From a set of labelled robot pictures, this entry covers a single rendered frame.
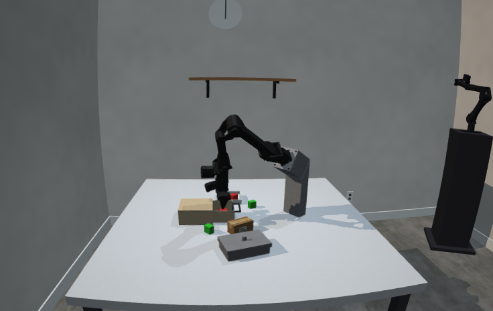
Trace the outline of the brown cardboard box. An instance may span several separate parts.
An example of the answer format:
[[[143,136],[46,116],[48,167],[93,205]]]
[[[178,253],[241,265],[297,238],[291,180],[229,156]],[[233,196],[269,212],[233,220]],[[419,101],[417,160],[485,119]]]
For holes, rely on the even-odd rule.
[[[227,232],[230,234],[253,231],[253,220],[247,216],[227,221]]]

